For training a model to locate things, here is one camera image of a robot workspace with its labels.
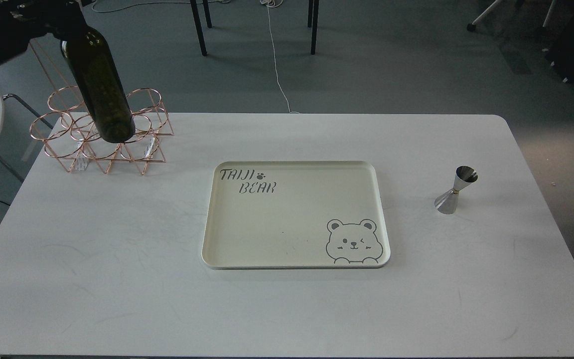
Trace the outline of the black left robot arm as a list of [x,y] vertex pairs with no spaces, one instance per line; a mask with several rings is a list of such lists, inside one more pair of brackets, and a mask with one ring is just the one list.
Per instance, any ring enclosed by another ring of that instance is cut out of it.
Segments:
[[34,38],[55,33],[75,7],[91,0],[0,0],[0,66],[23,54]]

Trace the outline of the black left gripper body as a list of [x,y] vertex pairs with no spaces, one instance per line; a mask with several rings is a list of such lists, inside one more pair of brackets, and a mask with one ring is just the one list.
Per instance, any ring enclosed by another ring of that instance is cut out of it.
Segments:
[[84,25],[86,0],[0,0],[0,66],[23,54],[32,39],[65,39]]

